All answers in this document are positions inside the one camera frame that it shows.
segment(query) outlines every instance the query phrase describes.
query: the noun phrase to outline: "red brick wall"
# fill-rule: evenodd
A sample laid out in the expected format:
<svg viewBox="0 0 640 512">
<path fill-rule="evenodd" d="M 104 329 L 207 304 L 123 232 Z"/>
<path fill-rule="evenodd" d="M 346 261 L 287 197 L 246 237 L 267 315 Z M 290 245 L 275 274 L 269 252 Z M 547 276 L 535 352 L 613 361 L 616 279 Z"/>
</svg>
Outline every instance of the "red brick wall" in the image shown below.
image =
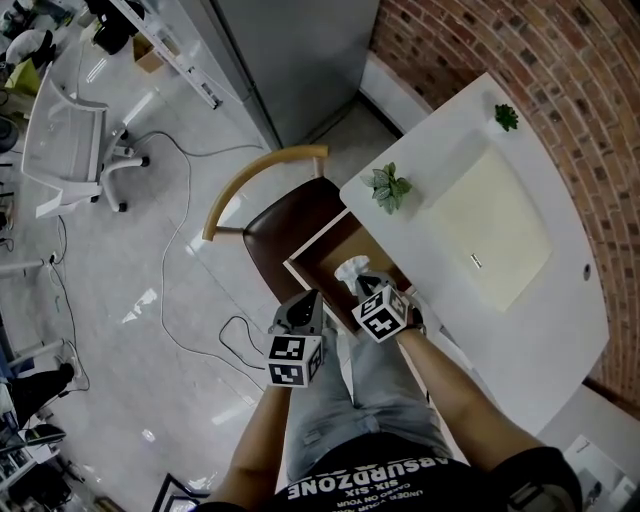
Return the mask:
<svg viewBox="0 0 640 512">
<path fill-rule="evenodd" d="M 628 0 L 382 0 L 372 49 L 434 108 L 490 71 L 525 113 L 600 267 L 611 340 L 591 377 L 640 405 L 640 16 Z"/>
</svg>

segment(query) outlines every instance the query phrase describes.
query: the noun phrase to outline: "forearm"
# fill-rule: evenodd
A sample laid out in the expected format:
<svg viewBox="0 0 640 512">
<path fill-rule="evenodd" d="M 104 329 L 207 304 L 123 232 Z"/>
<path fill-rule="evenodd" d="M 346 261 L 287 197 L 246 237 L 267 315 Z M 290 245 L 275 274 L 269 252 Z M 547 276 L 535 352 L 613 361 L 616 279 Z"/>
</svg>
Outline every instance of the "forearm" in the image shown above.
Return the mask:
<svg viewBox="0 0 640 512">
<path fill-rule="evenodd" d="M 542 446 L 502 414 L 464 370 L 422 333 L 408 330 L 397 339 L 471 464 L 490 471 L 513 455 Z"/>
<path fill-rule="evenodd" d="M 463 416 L 472 404 L 489 402 L 476 383 L 421 332 L 409 329 L 396 339 L 409 354 L 447 424 Z"/>
<path fill-rule="evenodd" d="M 257 510 L 273 496 L 282 463 L 291 388 L 269 386 L 249 420 L 229 471 L 209 501 Z"/>
<path fill-rule="evenodd" d="M 291 388 L 267 387 L 233 453 L 232 467 L 278 474 L 290 398 Z"/>
</svg>

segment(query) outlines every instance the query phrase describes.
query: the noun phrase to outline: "wooden chair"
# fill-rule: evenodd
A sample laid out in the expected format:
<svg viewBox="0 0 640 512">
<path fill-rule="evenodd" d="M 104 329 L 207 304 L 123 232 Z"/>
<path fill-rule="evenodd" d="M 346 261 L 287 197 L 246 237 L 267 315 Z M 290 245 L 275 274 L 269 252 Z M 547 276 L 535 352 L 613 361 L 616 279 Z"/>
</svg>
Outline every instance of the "wooden chair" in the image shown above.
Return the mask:
<svg viewBox="0 0 640 512">
<path fill-rule="evenodd" d="M 294 146 L 274 151 L 242 169 L 220 192 L 211 207 L 202 238 L 239 237 L 276 298 L 283 303 L 303 291 L 283 262 L 345 209 L 339 189 L 324 177 L 327 146 Z M 218 226 L 227 203 L 252 177 L 269 167 L 313 158 L 315 179 L 272 204 L 244 228 Z"/>
</svg>

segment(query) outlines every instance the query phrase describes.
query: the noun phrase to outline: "leg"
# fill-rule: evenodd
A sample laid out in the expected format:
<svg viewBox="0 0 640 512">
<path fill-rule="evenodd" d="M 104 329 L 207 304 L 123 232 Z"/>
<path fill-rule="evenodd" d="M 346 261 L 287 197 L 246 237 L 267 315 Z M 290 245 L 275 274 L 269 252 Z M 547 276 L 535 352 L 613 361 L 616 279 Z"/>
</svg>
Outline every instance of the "leg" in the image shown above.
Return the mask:
<svg viewBox="0 0 640 512">
<path fill-rule="evenodd" d="M 432 448 L 437 456 L 451 452 L 395 339 L 376 343 L 362 335 L 351 345 L 353 392 L 357 407 L 373 416 L 381 432 L 389 432 Z"/>
<path fill-rule="evenodd" d="M 73 366 L 65 363 L 53 372 L 40 372 L 11 381 L 9 393 L 18 416 L 18 426 L 22 428 L 44 404 L 64 391 L 73 380 L 73 375 Z"/>
<path fill-rule="evenodd" d="M 290 481 L 299 480 L 336 446 L 357 437 L 361 417 L 340 373 L 336 331 L 325 329 L 324 363 L 306 389 L 291 393 L 286 460 Z"/>
</svg>

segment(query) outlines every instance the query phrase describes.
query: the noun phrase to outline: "open drawer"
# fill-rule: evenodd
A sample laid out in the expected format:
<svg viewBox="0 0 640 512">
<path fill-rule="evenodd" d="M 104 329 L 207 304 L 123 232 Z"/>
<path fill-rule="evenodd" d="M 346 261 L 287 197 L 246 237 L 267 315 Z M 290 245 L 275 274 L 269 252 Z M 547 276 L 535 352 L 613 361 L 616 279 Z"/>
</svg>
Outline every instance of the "open drawer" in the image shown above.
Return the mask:
<svg viewBox="0 0 640 512">
<path fill-rule="evenodd" d="M 351 314 L 358 305 L 349 288 L 334 272 L 349 258 L 369 257 L 369 270 L 388 273 L 406 291 L 411 284 L 382 247 L 348 210 L 344 210 L 313 238 L 292 254 L 284 266 L 307 290 L 322 293 L 327 313 L 352 333 L 360 326 Z"/>
</svg>

